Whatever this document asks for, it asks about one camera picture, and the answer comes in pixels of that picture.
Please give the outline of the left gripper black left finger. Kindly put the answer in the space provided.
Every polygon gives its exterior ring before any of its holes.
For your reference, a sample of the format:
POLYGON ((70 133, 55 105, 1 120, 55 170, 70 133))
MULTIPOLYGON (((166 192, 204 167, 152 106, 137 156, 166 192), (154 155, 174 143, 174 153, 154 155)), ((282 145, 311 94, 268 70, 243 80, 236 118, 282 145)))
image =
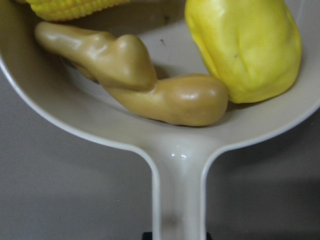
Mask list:
POLYGON ((141 237, 142 240, 153 240, 152 232, 144 232, 141 237))

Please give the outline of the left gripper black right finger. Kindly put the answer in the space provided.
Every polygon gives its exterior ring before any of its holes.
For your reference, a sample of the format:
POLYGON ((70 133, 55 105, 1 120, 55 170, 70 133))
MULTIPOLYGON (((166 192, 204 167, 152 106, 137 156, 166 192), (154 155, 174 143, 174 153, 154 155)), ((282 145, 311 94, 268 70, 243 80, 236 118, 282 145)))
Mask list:
POLYGON ((212 236, 208 232, 206 233, 206 240, 212 240, 212 236))

